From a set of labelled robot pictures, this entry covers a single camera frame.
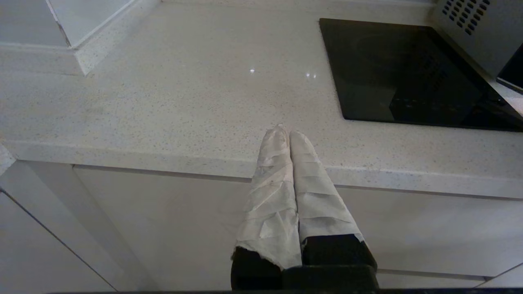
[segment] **cabinet door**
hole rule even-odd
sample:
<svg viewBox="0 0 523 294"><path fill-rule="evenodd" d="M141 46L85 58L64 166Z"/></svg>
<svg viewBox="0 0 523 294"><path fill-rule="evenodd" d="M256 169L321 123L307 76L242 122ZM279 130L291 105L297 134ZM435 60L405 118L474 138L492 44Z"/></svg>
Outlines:
<svg viewBox="0 0 523 294"><path fill-rule="evenodd" d="M249 183L75 167L160 290L230 289Z"/></svg>
<svg viewBox="0 0 523 294"><path fill-rule="evenodd" d="M378 267L494 277L523 261L523 202L338 189Z"/></svg>
<svg viewBox="0 0 523 294"><path fill-rule="evenodd" d="M115 251L121 254L124 250L114 242L115 238L111 239L108 237L109 234L104 233L109 230L107 229L107 223L101 222L100 214L81 217L77 213L78 210L69 209L71 206L66 206L62 201L65 197L68 197L82 210L88 210L86 202L82 201L82 198L91 198L91 196L88 192L79 192L79 188L84 188L85 190L85 187L83 187L82 182L79 181L73 172L72 166L59 164L64 168L60 170L57 168L46 168L43 171L39 171L39 174L36 174L31 168L35 164L56 166L56 164L52 163L17 161L6 173L0 176L0 186L9 191L11 196L21 206L27 209L31 215L53 232L56 238L66 244L115 289L118 291L144 289L143 285L138 284L143 279L140 280L136 276L129 274L129 268L133 268L129 266L130 262L118 264L117 260L114 259L114 255L111 254L111 252ZM58 179L56 184L65 188L66 192L61 195L57 194L56 192L58 191L53 189L52 182L43 177L46 174L55 176ZM71 174L72 177L64 176L66 174ZM102 236L101 238L95 238L95 235L91 234L95 230L99 236ZM113 251L107 251L104 248L104 244L111 244L111 246L116 248Z"/></svg>
<svg viewBox="0 0 523 294"><path fill-rule="evenodd" d="M113 291L10 198L0 194L0 292Z"/></svg>
<svg viewBox="0 0 523 294"><path fill-rule="evenodd" d="M521 288L523 287L523 264L481 284L480 288Z"/></svg>
<svg viewBox="0 0 523 294"><path fill-rule="evenodd" d="M474 288L481 280L467 280L450 277L413 276L378 273L376 275L381 289L414 288Z"/></svg>

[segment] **microwave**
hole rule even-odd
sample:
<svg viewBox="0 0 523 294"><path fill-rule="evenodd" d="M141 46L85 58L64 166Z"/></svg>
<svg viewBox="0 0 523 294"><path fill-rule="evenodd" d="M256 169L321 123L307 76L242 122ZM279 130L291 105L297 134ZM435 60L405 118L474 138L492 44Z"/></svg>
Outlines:
<svg viewBox="0 0 523 294"><path fill-rule="evenodd" d="M434 21L490 76L523 94L522 0L439 0Z"/></svg>

